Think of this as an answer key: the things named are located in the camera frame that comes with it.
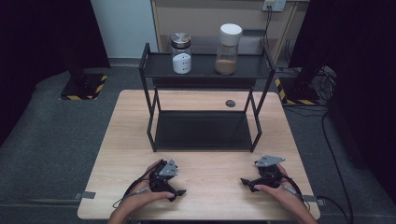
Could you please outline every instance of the brown powder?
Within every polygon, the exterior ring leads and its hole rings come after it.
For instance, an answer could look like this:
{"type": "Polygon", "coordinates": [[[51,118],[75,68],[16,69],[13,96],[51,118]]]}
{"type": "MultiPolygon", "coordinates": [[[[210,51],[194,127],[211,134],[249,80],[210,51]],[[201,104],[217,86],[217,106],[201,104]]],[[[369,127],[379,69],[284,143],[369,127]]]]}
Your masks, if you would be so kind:
{"type": "Polygon", "coordinates": [[[235,72],[236,64],[234,61],[231,60],[217,60],[216,61],[216,71],[223,75],[230,75],[231,73],[235,72]]]}

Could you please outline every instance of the black metal shelf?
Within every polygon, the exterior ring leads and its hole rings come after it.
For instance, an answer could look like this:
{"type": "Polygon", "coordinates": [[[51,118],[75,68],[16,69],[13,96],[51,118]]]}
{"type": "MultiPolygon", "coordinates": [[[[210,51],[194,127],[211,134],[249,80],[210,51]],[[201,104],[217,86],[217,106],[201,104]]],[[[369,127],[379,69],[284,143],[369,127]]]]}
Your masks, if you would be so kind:
{"type": "Polygon", "coordinates": [[[262,55],[238,55],[236,72],[224,76],[215,71],[216,55],[193,54],[191,71],[188,74],[180,75],[173,71],[170,53],[150,52],[149,44],[146,44],[139,64],[139,72],[150,113],[147,133],[153,151],[157,151],[157,149],[248,149],[252,152],[262,134],[259,114],[276,70],[268,55],[268,49],[265,47],[263,47],[262,55]],[[148,78],[152,80],[155,90],[152,101],[149,96],[148,78]],[[262,91],[262,97],[256,106],[252,93],[258,79],[267,79],[267,81],[262,91]],[[176,111],[161,109],[159,88],[245,89],[249,94],[245,109],[242,111],[176,111]],[[151,126],[156,106],[158,106],[159,113],[154,140],[151,126]],[[258,132],[254,138],[251,137],[248,126],[247,110],[249,106],[253,110],[258,132]]]}

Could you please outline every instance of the silver lid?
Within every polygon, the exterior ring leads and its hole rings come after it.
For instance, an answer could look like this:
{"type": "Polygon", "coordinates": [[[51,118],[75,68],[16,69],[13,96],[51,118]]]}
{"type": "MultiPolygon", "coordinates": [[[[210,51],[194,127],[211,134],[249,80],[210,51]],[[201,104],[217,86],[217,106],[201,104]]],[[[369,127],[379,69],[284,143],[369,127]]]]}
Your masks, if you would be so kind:
{"type": "Polygon", "coordinates": [[[176,33],[171,39],[172,47],[175,49],[186,49],[191,45],[191,37],[185,33],[176,33]]]}

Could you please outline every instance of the wooden table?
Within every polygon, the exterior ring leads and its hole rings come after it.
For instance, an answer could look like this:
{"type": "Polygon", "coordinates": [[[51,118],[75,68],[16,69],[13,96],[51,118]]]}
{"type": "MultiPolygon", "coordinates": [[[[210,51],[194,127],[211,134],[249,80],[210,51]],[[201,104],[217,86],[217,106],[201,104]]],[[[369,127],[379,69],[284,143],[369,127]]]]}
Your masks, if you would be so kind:
{"type": "MultiPolygon", "coordinates": [[[[241,109],[247,93],[241,91],[161,91],[163,109],[241,109]],[[227,100],[236,107],[227,107],[227,100]]],[[[255,94],[256,102],[260,93],[255,94]]],[[[130,184],[158,159],[175,159],[178,176],[169,181],[174,189],[186,189],[183,196],[149,204],[132,219],[161,220],[285,220],[291,216],[265,193],[251,193],[240,178],[259,178],[254,161],[263,154],[284,157],[281,164],[300,187],[312,195],[304,166],[277,94],[269,92],[260,114],[262,138],[253,153],[246,151],[158,151],[153,152],[146,130],[149,111],[143,91],[122,91],[105,138],[92,169],[86,191],[94,199],[82,199],[78,216],[108,219],[112,204],[130,184]]],[[[254,119],[251,130],[254,132],[254,119]]],[[[310,203],[318,219],[316,203],[310,203]]]]}

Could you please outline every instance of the metal bracket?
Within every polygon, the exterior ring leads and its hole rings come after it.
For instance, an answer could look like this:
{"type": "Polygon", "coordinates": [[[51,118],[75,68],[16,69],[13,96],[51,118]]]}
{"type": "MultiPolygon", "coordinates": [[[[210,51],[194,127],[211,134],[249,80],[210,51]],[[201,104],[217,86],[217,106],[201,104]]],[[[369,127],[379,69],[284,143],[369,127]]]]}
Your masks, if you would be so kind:
{"type": "Polygon", "coordinates": [[[76,200],[80,200],[80,199],[83,199],[83,198],[93,199],[95,197],[95,195],[96,195],[95,192],[84,191],[82,193],[75,193],[73,198],[76,199],[76,200]]]}
{"type": "Polygon", "coordinates": [[[326,201],[323,199],[318,199],[316,196],[313,195],[303,195],[304,201],[310,202],[310,203],[317,203],[320,206],[326,205],[326,201]]]}
{"type": "Polygon", "coordinates": [[[175,160],[172,159],[166,165],[163,167],[163,169],[160,171],[159,175],[170,175],[170,176],[176,176],[178,174],[177,172],[177,166],[175,165],[175,160]]]}
{"type": "Polygon", "coordinates": [[[282,158],[282,157],[273,157],[273,156],[262,155],[260,160],[256,161],[256,166],[257,167],[268,167],[268,166],[280,163],[284,160],[285,160],[285,158],[282,158]]]}

